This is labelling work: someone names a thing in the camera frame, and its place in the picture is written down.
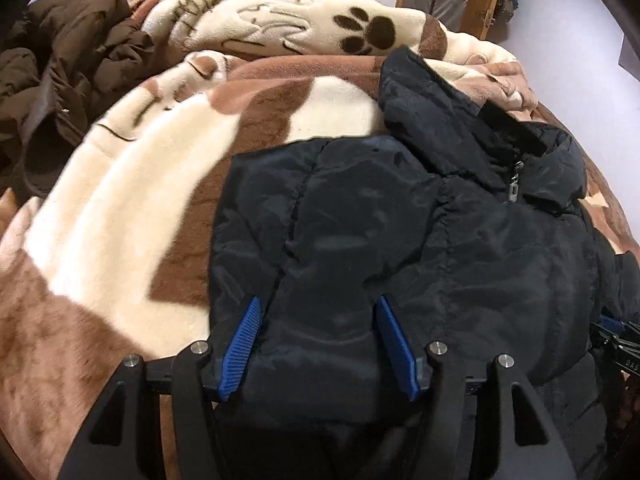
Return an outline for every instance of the fleece blanket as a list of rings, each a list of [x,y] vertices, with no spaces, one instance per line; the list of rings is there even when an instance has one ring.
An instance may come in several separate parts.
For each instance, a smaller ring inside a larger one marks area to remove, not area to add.
[[[260,1],[243,5],[258,14],[274,8]],[[433,56],[427,63],[477,104],[491,99],[520,120],[548,120],[509,52],[450,33],[419,11],[370,0],[300,0],[294,5],[319,6],[304,9],[318,28],[295,40],[309,50],[248,61],[236,54],[251,59],[256,45],[231,48],[216,32],[227,30],[220,20],[202,21],[214,5],[203,11],[198,34],[181,36],[185,17],[169,10],[178,2],[137,2],[138,10],[148,3],[144,27],[166,45],[162,63],[173,65],[92,126],[47,200],[28,202],[0,240],[0,429],[36,480],[56,477],[126,354],[161,358],[207,337],[210,231],[234,154],[385,133],[376,103],[385,49],[345,56],[340,38],[349,28],[337,21],[353,28],[346,18],[404,23],[394,44]],[[235,20],[238,9],[220,19]],[[265,37],[276,30],[260,23]],[[261,55],[284,54],[279,43],[263,43]],[[604,203],[612,203],[609,196]],[[168,411],[163,405],[162,437],[168,477],[176,478]]]

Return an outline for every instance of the metal screw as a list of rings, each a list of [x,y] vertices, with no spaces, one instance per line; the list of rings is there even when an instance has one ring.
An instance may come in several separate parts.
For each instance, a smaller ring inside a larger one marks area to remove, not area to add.
[[[209,345],[206,341],[196,341],[195,343],[191,343],[191,351],[194,354],[204,354],[209,350]]]
[[[513,357],[508,354],[500,354],[498,356],[498,363],[500,363],[500,366],[503,366],[505,368],[511,368],[514,364],[516,364],[516,361],[514,361]]]
[[[429,343],[429,350],[432,354],[443,355],[447,353],[447,345],[442,341],[434,341]]]
[[[123,360],[122,363],[127,368],[133,368],[140,362],[140,356],[138,354],[129,354]]]

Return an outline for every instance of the silver zipper pull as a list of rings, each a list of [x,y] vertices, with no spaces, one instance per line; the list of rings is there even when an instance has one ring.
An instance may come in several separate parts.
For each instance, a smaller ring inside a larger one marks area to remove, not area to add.
[[[513,168],[513,176],[511,177],[511,183],[509,184],[509,202],[518,201],[518,190],[520,189],[518,186],[518,180],[520,178],[520,171],[523,167],[524,162],[519,160]]]

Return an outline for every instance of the brown puffer jacket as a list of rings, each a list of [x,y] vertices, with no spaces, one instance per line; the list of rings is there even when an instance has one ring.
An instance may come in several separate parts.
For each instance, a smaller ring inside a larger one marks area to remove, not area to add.
[[[0,49],[0,192],[45,197],[89,126],[149,75],[126,0],[38,0]]]

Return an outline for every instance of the paw print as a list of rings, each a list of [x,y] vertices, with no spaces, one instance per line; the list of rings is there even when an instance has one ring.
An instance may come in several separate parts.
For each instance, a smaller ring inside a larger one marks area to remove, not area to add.
[[[366,56],[373,47],[388,50],[394,45],[396,26],[393,20],[386,16],[374,16],[370,20],[367,11],[360,7],[351,7],[349,12],[353,17],[338,14],[334,16],[334,23],[345,30],[364,33],[340,40],[340,48],[345,53]]]

